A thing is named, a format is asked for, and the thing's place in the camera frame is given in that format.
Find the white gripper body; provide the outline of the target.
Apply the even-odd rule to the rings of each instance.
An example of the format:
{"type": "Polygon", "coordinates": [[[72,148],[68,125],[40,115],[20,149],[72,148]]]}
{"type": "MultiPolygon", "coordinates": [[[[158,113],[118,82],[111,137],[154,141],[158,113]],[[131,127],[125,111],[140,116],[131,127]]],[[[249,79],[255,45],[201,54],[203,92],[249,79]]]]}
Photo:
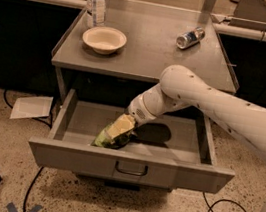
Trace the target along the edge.
{"type": "Polygon", "coordinates": [[[157,84],[137,95],[129,104],[127,112],[137,124],[143,125],[154,121],[164,113],[175,112],[188,107],[189,104],[168,97],[157,84]]]}

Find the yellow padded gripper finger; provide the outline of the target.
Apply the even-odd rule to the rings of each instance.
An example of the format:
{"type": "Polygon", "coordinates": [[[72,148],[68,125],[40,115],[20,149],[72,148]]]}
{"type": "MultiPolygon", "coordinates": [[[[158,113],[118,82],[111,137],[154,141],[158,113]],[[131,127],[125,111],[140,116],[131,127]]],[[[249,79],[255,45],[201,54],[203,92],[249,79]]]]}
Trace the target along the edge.
{"type": "Polygon", "coordinates": [[[115,139],[128,131],[132,131],[135,126],[135,118],[129,114],[123,114],[108,126],[106,133],[111,139],[115,139]]]}

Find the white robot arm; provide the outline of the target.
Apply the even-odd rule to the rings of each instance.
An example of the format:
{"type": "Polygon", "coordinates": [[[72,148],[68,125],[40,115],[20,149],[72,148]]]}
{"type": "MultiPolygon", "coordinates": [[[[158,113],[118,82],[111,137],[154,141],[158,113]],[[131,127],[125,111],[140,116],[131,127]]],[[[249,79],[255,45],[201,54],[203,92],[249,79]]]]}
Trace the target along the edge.
{"type": "Polygon", "coordinates": [[[135,97],[127,111],[107,125],[106,142],[126,145],[136,127],[188,107],[200,110],[266,163],[266,108],[216,90],[182,65],[164,69],[157,85],[135,97]]]}

